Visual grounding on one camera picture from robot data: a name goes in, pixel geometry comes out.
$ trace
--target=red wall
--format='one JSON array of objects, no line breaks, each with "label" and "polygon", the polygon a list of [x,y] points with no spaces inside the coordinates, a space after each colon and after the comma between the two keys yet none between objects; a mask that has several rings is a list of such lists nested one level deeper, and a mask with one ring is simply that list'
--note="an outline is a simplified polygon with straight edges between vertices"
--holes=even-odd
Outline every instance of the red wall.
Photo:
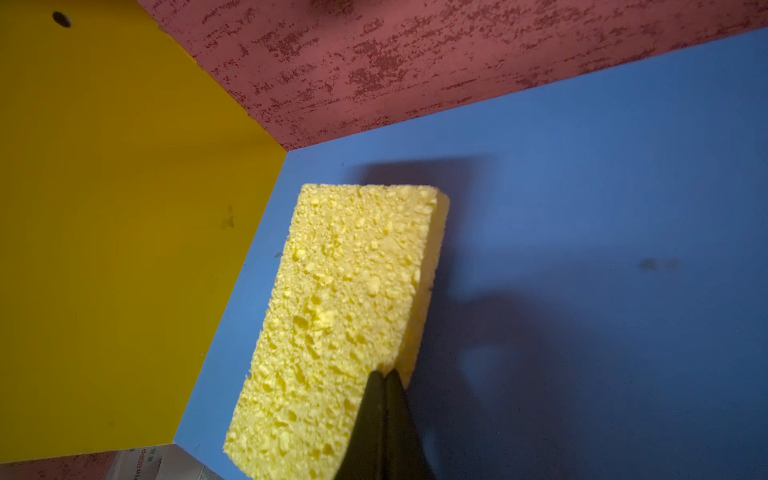
[{"label": "red wall", "polygon": [[768,0],[139,0],[286,149],[768,26]]}]

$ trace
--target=yellow panel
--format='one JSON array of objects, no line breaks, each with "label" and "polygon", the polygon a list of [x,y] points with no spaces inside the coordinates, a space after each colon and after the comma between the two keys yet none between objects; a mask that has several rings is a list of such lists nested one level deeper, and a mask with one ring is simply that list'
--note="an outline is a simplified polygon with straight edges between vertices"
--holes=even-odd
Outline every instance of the yellow panel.
[{"label": "yellow panel", "polygon": [[170,443],[285,151],[132,0],[0,53],[0,462]]}]

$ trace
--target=sponge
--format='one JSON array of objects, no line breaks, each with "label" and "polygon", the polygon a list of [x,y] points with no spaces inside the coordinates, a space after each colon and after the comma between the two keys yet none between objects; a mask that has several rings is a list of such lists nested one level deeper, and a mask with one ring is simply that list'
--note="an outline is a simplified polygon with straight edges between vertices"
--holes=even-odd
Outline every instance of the sponge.
[{"label": "sponge", "polygon": [[305,185],[224,451],[256,480],[331,479],[373,370],[407,387],[449,200]]}]

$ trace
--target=weathered red surface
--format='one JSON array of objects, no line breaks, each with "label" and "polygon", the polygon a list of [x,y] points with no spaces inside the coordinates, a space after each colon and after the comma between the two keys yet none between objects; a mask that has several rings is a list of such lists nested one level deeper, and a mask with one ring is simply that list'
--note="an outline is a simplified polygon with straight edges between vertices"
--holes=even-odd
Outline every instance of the weathered red surface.
[{"label": "weathered red surface", "polygon": [[768,26],[768,0],[139,0],[286,149]]}]

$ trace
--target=blue surface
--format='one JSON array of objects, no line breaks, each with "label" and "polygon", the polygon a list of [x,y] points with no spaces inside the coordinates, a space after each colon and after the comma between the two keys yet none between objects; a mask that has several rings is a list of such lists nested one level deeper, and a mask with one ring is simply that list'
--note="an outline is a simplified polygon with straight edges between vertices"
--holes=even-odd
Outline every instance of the blue surface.
[{"label": "blue surface", "polygon": [[291,152],[176,437],[227,480],[304,183],[452,198],[409,390],[441,480],[768,478],[768,30]]}]

